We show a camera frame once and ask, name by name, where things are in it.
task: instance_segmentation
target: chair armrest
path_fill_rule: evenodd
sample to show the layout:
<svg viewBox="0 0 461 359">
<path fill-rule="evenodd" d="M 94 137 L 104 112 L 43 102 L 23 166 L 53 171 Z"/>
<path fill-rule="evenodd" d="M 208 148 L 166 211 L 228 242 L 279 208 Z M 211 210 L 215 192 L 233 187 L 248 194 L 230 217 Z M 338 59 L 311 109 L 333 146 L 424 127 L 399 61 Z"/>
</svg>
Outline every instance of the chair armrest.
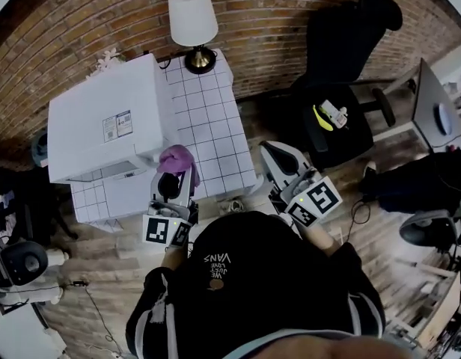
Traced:
<svg viewBox="0 0 461 359">
<path fill-rule="evenodd" d="M 314 110 L 310 105 L 306 105 L 302 108 L 302 116 L 304 119 L 305 135 L 310 138 L 315 150 L 318 153 L 329 151 L 329 146 L 323 135 L 322 128 L 320 127 L 319 121 L 315 117 Z"/>
<path fill-rule="evenodd" d="M 387 96 L 383 93 L 382 89 L 374 88 L 372 89 L 372 94 L 375 97 L 375 100 L 379 106 L 379 109 L 383 113 L 383 117 L 388 126 L 395 125 L 395 115 L 390 102 L 387 99 Z"/>
</svg>

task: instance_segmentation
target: white lampshade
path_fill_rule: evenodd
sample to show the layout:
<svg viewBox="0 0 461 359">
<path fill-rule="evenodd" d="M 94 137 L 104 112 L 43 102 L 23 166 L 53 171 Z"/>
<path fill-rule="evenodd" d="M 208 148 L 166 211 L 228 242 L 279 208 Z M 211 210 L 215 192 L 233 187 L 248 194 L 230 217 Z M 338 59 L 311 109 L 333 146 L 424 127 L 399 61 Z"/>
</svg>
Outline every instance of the white lampshade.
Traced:
<svg viewBox="0 0 461 359">
<path fill-rule="evenodd" d="M 216 14 L 211 0 L 168 0 L 171 37 L 183 46 L 199 46 L 216 35 Z"/>
</svg>

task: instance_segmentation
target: lamp base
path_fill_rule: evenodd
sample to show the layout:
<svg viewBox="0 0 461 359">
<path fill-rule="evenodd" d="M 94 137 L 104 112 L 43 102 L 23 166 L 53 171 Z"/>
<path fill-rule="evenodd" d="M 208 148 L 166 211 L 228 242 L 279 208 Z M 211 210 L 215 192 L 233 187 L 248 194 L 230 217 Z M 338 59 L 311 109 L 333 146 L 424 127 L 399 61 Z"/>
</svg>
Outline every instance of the lamp base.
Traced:
<svg viewBox="0 0 461 359">
<path fill-rule="evenodd" d="M 203 45 L 195 46 L 187 53 L 184 64 L 189 72 L 196 75 L 207 73 L 216 65 L 216 54 Z"/>
</svg>

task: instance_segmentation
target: white robot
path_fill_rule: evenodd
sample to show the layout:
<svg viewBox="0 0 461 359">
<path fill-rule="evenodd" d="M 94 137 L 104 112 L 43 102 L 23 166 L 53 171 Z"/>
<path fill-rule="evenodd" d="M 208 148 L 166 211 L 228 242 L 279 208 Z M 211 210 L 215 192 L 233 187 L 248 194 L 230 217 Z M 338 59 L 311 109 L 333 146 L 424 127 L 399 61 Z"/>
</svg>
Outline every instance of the white robot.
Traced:
<svg viewBox="0 0 461 359">
<path fill-rule="evenodd" d="M 277 141 L 260 145 L 269 195 L 278 213 L 287 213 L 299 229 L 311 227 L 342 203 L 328 177 L 322 177 L 294 147 Z M 161 247 L 183 246 L 198 221 L 193 168 L 182 173 L 157 173 L 151 184 L 149 212 L 144 216 L 142 241 Z"/>
</svg>

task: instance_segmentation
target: pink cloth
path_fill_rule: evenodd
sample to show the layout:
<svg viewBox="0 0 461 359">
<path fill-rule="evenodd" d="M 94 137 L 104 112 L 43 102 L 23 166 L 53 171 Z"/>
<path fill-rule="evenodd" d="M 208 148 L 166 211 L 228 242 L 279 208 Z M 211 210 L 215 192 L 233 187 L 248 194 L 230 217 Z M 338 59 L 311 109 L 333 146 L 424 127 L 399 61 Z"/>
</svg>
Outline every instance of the pink cloth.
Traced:
<svg viewBox="0 0 461 359">
<path fill-rule="evenodd" d="M 157 168 L 159 173 L 172 173 L 175 176 L 181 175 L 181 173 L 190 169 L 191 166 L 194 166 L 194 184 L 196 187 L 201 184 L 194 156 L 183 145 L 168 147 L 159 156 L 159 162 L 160 165 Z"/>
</svg>

